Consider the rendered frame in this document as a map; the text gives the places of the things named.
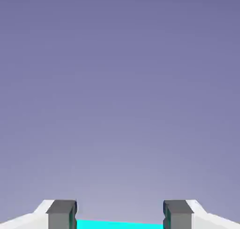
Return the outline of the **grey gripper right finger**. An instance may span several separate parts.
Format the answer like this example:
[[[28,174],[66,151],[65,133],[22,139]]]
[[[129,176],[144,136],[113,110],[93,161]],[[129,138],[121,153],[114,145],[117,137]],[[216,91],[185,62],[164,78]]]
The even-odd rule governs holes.
[[[195,199],[164,200],[163,229],[240,229],[240,223],[208,213]]]

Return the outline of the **large cyan box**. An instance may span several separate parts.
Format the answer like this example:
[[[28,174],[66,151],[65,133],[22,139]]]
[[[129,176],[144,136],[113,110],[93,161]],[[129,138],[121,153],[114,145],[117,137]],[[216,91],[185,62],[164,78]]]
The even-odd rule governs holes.
[[[163,229],[162,224],[77,220],[77,229]]]

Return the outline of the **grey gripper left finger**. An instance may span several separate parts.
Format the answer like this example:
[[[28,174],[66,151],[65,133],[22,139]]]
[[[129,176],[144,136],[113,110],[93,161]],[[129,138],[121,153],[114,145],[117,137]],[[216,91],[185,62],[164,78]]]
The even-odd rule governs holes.
[[[0,229],[77,229],[77,202],[45,199],[29,214],[0,223]]]

